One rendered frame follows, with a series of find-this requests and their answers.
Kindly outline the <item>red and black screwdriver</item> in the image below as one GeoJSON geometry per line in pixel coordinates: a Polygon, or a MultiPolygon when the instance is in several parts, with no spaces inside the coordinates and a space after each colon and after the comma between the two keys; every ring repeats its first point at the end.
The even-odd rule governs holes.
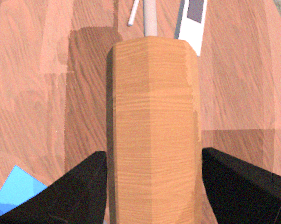
{"type": "Polygon", "coordinates": [[[129,16],[129,20],[128,20],[128,26],[133,26],[133,20],[135,20],[136,10],[137,10],[137,6],[139,6],[139,2],[140,0],[135,0],[135,3],[133,3],[131,16],[129,16]]]}

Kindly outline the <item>blue flat strip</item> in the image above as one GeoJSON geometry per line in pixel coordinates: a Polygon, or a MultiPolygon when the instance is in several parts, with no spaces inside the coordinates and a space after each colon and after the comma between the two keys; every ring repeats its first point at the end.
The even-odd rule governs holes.
{"type": "Polygon", "coordinates": [[[47,188],[47,185],[40,183],[16,165],[3,185],[0,189],[0,216],[47,188]]]}

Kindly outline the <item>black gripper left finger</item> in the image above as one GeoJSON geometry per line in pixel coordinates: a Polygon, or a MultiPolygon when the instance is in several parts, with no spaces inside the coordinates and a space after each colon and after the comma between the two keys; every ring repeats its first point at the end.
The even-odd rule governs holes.
{"type": "Polygon", "coordinates": [[[36,196],[0,216],[0,224],[103,224],[107,156],[93,152],[36,196]]]}

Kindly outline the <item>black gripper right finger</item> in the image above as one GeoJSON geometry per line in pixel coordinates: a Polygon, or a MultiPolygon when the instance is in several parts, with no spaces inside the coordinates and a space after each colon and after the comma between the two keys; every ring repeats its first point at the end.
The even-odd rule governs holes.
{"type": "Polygon", "coordinates": [[[217,224],[281,224],[281,176],[214,148],[201,155],[201,179],[217,224]]]}

